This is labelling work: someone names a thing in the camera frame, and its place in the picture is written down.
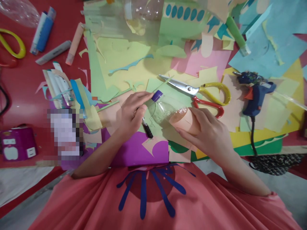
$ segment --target glue gun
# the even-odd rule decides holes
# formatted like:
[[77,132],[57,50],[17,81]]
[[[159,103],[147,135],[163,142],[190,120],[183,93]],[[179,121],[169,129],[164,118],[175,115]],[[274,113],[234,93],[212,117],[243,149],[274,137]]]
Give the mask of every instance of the glue gun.
[[255,117],[261,111],[264,97],[267,93],[272,93],[276,89],[276,84],[268,81],[264,77],[253,72],[233,72],[237,76],[239,84],[249,88],[247,95],[248,104],[243,114],[249,117]]

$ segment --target teal oval cutout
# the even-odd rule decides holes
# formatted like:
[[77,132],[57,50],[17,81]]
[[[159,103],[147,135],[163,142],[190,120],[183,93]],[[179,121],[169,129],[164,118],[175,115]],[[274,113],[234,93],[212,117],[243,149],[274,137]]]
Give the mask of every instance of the teal oval cutout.
[[183,15],[183,7],[179,7],[178,8],[178,13],[177,13],[177,18],[180,19]]
[[166,10],[165,10],[166,16],[170,15],[171,10],[172,10],[172,6],[170,4],[168,4],[168,6],[166,7]]
[[191,21],[193,21],[196,18],[197,15],[197,9],[193,9],[191,13]]
[[197,21],[201,21],[202,18],[204,17],[204,15],[205,15],[205,11],[204,10],[199,11],[198,15],[197,15],[197,18],[196,18]]
[[185,9],[185,14],[183,15],[183,20],[187,20],[189,18],[190,14],[191,14],[191,8],[187,7]]
[[174,18],[177,14],[177,6],[174,6],[172,9],[172,18]]

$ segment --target orange highlighter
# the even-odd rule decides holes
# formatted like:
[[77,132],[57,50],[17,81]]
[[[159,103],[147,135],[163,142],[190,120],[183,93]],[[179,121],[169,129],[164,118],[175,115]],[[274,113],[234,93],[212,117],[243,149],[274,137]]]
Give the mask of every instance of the orange highlighter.
[[80,40],[82,38],[83,32],[84,32],[84,26],[83,26],[83,23],[80,22],[78,24],[77,30],[76,30],[75,35],[74,35],[74,39],[71,43],[71,46],[70,46],[70,49],[69,49],[69,52],[68,52],[68,56],[67,56],[67,59],[66,59],[66,62],[65,62],[67,65],[72,65],[72,63],[73,63],[73,60],[75,58],[76,51],[77,51],[78,45],[80,43]]

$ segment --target yellow scissors handle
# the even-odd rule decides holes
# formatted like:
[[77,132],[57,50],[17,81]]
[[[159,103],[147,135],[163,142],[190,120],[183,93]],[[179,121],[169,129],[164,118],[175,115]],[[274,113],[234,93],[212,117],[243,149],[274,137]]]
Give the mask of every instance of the yellow scissors handle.
[[[221,89],[222,91],[224,91],[225,93],[225,100],[224,100],[224,103],[221,102],[220,100],[218,100],[217,98],[215,98],[206,88],[207,87],[217,87],[219,89]],[[219,104],[221,106],[225,106],[227,105],[229,102],[230,102],[230,99],[231,99],[231,95],[230,95],[230,91],[228,89],[227,86],[225,86],[224,84],[222,83],[219,83],[219,82],[213,82],[213,83],[207,83],[207,84],[204,84],[203,87],[199,87],[199,92],[203,92],[205,94],[208,95],[208,97],[216,104]]]
[[20,39],[20,37],[18,37],[15,33],[9,31],[9,30],[6,30],[6,29],[0,29],[0,33],[7,33],[7,34],[10,34],[12,35],[18,42],[19,44],[19,47],[20,47],[20,50],[19,50],[19,53],[16,54],[12,49],[11,47],[8,45],[8,43],[6,42],[6,40],[4,39],[4,37],[0,34],[0,42],[3,44],[4,48],[6,48],[6,50],[11,54],[13,55],[15,58],[18,58],[18,59],[21,59],[21,58],[24,58],[25,55],[26,55],[26,47],[23,43],[23,41]]

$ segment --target plastic bottle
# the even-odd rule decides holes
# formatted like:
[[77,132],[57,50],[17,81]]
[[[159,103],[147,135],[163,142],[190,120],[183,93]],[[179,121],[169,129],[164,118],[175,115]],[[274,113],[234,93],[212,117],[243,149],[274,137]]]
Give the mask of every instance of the plastic bottle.
[[164,0],[123,0],[123,6],[127,25],[133,33],[143,36],[159,30]]
[[200,133],[196,117],[184,104],[164,95],[160,90],[153,95],[152,100],[155,102],[152,112],[155,122],[161,125],[167,121],[173,127],[183,129],[192,135]]
[[0,0],[0,12],[26,27],[36,28],[40,15],[28,0]]

